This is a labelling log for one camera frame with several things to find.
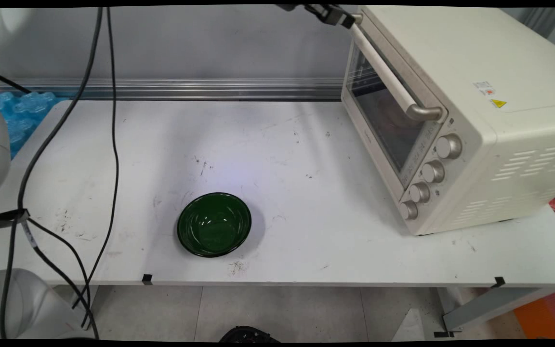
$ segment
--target toaster oven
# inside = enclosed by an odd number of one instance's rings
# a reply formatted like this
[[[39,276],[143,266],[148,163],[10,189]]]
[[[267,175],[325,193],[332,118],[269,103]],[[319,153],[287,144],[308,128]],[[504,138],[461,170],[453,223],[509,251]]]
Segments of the toaster oven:
[[[342,101],[410,232],[555,197],[555,46],[495,8],[361,6]]]

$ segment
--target yellow warning sticker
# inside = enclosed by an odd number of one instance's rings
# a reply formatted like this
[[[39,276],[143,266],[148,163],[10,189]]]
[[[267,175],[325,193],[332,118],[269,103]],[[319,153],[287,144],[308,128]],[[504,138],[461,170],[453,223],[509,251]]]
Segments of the yellow warning sticker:
[[[494,106],[496,106],[497,108],[501,108],[502,106],[506,105],[506,101],[500,101],[500,100],[495,100],[495,99],[491,99],[491,102],[494,104]]]

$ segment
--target bowl rim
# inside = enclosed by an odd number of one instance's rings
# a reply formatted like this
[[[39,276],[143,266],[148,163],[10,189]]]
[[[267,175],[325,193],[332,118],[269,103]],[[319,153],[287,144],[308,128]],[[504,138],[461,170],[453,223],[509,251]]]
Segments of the bowl rim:
[[[209,195],[227,195],[230,198],[234,198],[235,200],[238,200],[239,202],[241,202],[243,204],[243,206],[245,207],[245,211],[247,212],[247,217],[250,220],[250,224],[247,227],[247,230],[244,233],[244,236],[242,237],[242,239],[237,242],[236,244],[233,245],[233,247],[229,248],[226,251],[220,252],[220,253],[214,253],[214,254],[201,254],[195,251],[192,251],[188,248],[188,246],[185,245],[185,242],[183,242],[183,240],[181,239],[181,228],[179,227],[180,223],[181,223],[181,216],[183,215],[183,213],[185,213],[187,211],[187,209],[197,200],[204,198],[205,196],[209,196]],[[231,193],[225,193],[225,192],[221,192],[221,191],[214,191],[213,193],[207,193],[204,195],[199,196],[198,198],[188,202],[187,205],[185,205],[185,207],[183,208],[183,210],[181,210],[181,213],[179,214],[179,217],[177,217],[177,238],[179,239],[179,243],[181,244],[181,246],[183,246],[183,248],[185,248],[185,250],[187,250],[188,252],[192,253],[193,255],[198,255],[199,257],[203,257],[203,258],[215,258],[215,257],[220,257],[222,255],[227,255],[228,253],[236,250],[239,246],[241,246],[241,244],[243,244],[243,242],[245,242],[245,240],[247,239],[248,235],[250,234],[250,230],[251,230],[251,213],[250,213],[250,209],[249,207],[247,207],[247,204],[245,204],[245,202],[240,199],[240,197],[233,195]]]

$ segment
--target oven glass window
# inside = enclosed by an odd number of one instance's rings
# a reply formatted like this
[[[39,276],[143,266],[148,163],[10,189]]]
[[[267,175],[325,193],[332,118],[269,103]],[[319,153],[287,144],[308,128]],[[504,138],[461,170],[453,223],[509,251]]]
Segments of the oven glass window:
[[[389,67],[416,103],[421,105],[397,71],[391,65]],[[414,121],[408,118],[356,45],[353,46],[353,55],[348,67],[346,88],[352,94],[402,185],[406,187],[419,165],[417,160],[423,157],[419,149],[415,151],[415,147],[420,147],[421,144],[418,138],[420,134],[427,133],[432,128],[432,133],[437,132],[434,122]]]

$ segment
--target black object on floor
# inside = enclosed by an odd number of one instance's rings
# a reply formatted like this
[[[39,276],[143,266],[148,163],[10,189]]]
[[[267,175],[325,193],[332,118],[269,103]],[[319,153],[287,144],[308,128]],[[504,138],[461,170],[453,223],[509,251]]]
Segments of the black object on floor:
[[[256,328],[245,325],[236,326],[229,330],[220,342],[252,342],[252,343],[279,343],[278,340]]]

